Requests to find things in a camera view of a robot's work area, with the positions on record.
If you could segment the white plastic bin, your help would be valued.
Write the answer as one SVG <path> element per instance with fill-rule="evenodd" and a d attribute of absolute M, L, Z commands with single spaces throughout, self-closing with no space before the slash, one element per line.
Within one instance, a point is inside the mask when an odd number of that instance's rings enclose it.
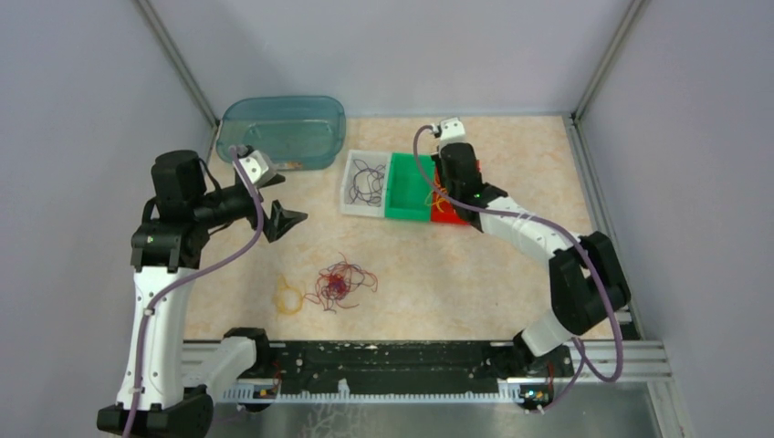
<path fill-rule="evenodd" d="M 340 185 L 342 214 L 384 217 L 384 193 L 392 154 L 350 150 Z"/>

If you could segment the green plastic bin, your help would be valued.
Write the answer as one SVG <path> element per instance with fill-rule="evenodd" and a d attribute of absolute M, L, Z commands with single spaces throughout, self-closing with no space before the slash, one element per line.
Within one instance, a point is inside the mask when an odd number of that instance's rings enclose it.
<path fill-rule="evenodd" d="M 389 219 L 427 223 L 431 218 L 432 189 L 419 172 L 434 176 L 429 155 L 419 156 L 417 165 L 411 153 L 393 152 L 384 193 L 384 216 Z"/>

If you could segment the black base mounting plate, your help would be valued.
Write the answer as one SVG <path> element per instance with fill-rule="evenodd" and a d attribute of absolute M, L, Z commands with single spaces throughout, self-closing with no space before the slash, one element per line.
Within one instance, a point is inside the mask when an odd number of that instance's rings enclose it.
<path fill-rule="evenodd" d="M 259 353 L 245 379 L 268 379 L 284 395 L 328 394 L 345 381 L 355 395 L 489 394 L 500 381 L 551 381 L 563 361 L 528 361 L 492 341 L 287 341 Z"/>

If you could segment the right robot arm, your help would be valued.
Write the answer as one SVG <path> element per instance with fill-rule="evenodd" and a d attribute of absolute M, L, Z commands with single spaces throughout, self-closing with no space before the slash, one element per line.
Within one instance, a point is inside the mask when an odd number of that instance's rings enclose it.
<path fill-rule="evenodd" d="M 463 221 L 547 268 L 550 308 L 514 338 L 519 372 L 539 375 L 555 348 L 629 304 L 631 291 L 607 235 L 575 235 L 524 209 L 507 192 L 484 182 L 469 143 L 441 146 L 432 159 L 439 182 Z"/>

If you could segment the blue transparent plastic tub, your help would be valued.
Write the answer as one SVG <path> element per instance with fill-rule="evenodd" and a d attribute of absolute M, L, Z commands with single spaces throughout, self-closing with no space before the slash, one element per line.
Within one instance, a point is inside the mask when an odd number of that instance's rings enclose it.
<path fill-rule="evenodd" d="M 343 105 L 328 96 L 242 99 L 221 119 L 215 152 L 230 162 L 232 145 L 262 151 L 283 171 L 316 171 L 334 163 L 347 132 Z"/>

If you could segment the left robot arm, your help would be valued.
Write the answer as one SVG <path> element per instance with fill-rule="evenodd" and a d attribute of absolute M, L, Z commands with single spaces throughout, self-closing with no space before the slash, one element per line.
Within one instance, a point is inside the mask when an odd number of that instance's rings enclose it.
<path fill-rule="evenodd" d="M 214 354 L 183 371 L 183 333 L 195 281 L 207 274 L 201 259 L 211 236 L 246 220 L 250 245 L 275 242 L 306 215 L 273 202 L 260 190 L 282 183 L 276 165 L 246 145 L 230 148 L 235 181 L 219 184 L 190 150 L 158 156 L 151 176 L 155 194 L 131 238 L 134 318 L 123 381 L 112 405 L 99 410 L 97 427 L 121 437 L 203 437 L 214 406 L 243 374 L 267 375 L 274 354 L 261 328 L 232 328 Z"/>

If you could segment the red plastic bin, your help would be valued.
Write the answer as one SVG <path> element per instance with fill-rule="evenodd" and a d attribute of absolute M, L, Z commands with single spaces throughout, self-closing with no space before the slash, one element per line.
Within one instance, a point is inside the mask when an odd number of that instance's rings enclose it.
<path fill-rule="evenodd" d="M 436 154 L 431 158 L 434 161 L 434 184 L 444 193 L 447 190 L 440 178 L 440 159 Z M 455 224 L 466 225 L 466 222 L 459 217 L 455 208 L 442 196 L 431 190 L 425 197 L 425 205 L 430 208 L 430 221 L 437 224 Z"/>

